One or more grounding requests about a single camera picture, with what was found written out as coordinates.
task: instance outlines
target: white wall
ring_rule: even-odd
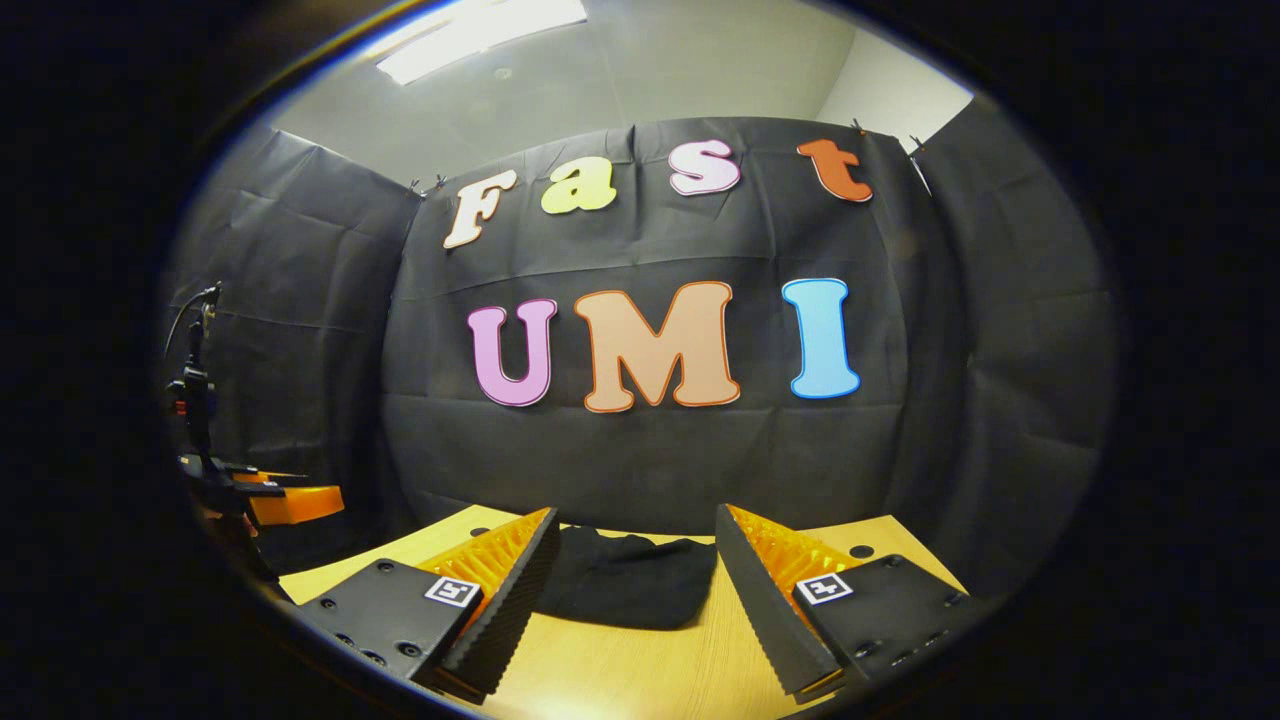
[[[973,99],[973,94],[914,55],[859,29],[818,120],[892,135],[908,152],[909,136],[928,140]]]

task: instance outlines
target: foam letter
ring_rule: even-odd
[[[524,407],[547,395],[552,386],[550,322],[556,314],[554,300],[530,300],[516,307],[516,316],[525,322],[529,342],[529,374],[513,380],[502,372],[500,328],[507,322],[502,307],[481,307],[467,316],[475,336],[476,377],[480,389],[499,405]]]
[[[599,210],[618,196],[618,191],[609,187],[613,163],[607,158],[570,160],[552,170],[550,178],[554,184],[543,193],[543,210],[553,215],[579,208]]]
[[[861,380],[849,369],[845,354],[845,318],[840,306],[849,286],[833,278],[791,281],[782,286],[782,299],[796,309],[800,320],[800,374],[791,392],[809,400],[840,397],[858,389]]]
[[[466,245],[480,237],[476,215],[488,220],[498,209],[500,190],[511,190],[516,184],[516,170],[507,170],[474,182],[458,191],[458,214],[453,218],[453,231],[444,238],[444,247]]]
[[[621,413],[635,404],[622,387],[622,366],[631,373],[649,405],[667,395],[676,363],[680,387],[672,396],[690,407],[724,405],[742,389],[728,377],[724,348],[724,306],[733,291],[721,282],[689,283],[676,291],[662,332],[640,315],[631,297],[608,290],[584,295],[573,306],[591,333],[591,395],[582,404],[593,413]]]
[[[707,142],[686,142],[667,155],[672,170],[671,187],[681,195],[705,195],[719,192],[737,184],[742,173],[737,165],[723,160],[733,150],[718,140]]]
[[[849,177],[846,165],[858,167],[858,155],[842,151],[829,140],[805,142],[796,147],[796,152],[813,159],[818,179],[822,182],[822,187],[827,188],[827,192],[854,202],[865,202],[872,199],[870,186],[854,182],[854,178]]]

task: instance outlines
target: cable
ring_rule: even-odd
[[[182,324],[182,316],[187,314],[187,310],[191,310],[191,306],[195,305],[197,300],[205,300],[209,296],[216,299],[218,293],[221,292],[221,290],[223,290],[223,283],[218,283],[214,287],[209,287],[197,292],[191,297],[191,300],[183,304],[182,309],[178,310],[178,316],[173,319],[173,325],[169,328],[169,337],[166,337],[164,341],[164,352],[160,355],[161,363],[164,361],[165,357],[169,356],[169,346],[173,343],[173,333],[178,332],[178,325]]]

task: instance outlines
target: ceiling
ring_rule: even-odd
[[[374,67],[381,56],[346,63],[270,122],[408,184],[602,128],[707,115],[814,119],[855,35],[846,19],[796,0],[584,5],[585,23],[407,86]]]

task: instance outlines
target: orange ribbed pad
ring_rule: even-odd
[[[742,529],[748,542],[755,550],[755,555],[764,564],[764,569],[773,578],[773,584],[778,587],[782,597],[787,598],[791,609],[804,620],[805,625],[813,630],[813,625],[800,606],[791,597],[791,591],[796,583],[814,575],[827,573],[840,573],[863,564],[844,552],[837,552],[829,546],[803,536],[786,525],[780,525],[773,520],[760,518],[754,512],[748,512],[741,507],[727,505],[733,515],[737,527]]]
[[[516,560],[520,559],[520,553],[529,546],[534,532],[543,524],[548,512],[550,512],[550,507],[543,507],[524,518],[517,518],[417,565],[419,570],[477,583],[484,588],[484,597],[471,618],[467,619],[467,624],[462,626],[462,633],[466,633],[471,623],[475,623],[476,618],[489,606],[489,601],[502,587],[511,569],[516,565]]]

